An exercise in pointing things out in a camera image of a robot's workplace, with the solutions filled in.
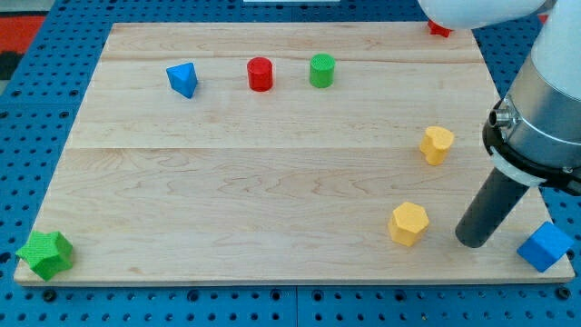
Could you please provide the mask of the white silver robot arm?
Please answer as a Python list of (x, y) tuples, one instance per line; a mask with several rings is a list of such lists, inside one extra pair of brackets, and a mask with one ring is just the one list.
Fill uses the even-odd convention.
[(483, 141), (495, 167), (525, 186), (580, 193), (580, 2), (419, 0), (436, 25), (465, 30), (549, 15)]

